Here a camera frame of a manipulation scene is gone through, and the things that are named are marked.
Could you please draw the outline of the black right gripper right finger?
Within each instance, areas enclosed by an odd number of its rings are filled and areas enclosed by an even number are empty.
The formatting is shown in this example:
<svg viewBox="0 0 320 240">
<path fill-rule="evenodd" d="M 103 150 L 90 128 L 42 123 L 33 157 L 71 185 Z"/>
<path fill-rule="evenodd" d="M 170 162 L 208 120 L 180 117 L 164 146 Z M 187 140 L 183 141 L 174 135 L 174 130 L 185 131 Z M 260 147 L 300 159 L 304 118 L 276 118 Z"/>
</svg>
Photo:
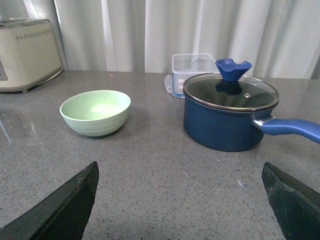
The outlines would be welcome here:
<svg viewBox="0 0 320 240">
<path fill-rule="evenodd" d="M 276 221 L 287 240 L 320 238 L 320 194 L 270 162 L 262 182 Z"/>
</svg>

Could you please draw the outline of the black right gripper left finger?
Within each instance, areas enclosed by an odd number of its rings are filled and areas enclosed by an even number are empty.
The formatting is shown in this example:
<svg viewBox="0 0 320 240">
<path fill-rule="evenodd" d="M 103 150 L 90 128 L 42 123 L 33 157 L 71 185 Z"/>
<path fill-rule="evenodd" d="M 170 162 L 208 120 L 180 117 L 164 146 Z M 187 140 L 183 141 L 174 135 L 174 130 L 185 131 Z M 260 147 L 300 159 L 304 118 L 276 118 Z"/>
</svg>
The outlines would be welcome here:
<svg viewBox="0 0 320 240">
<path fill-rule="evenodd" d="M 95 203 L 99 182 L 96 161 L 32 209 L 1 228 L 2 240 L 80 240 Z"/>
</svg>

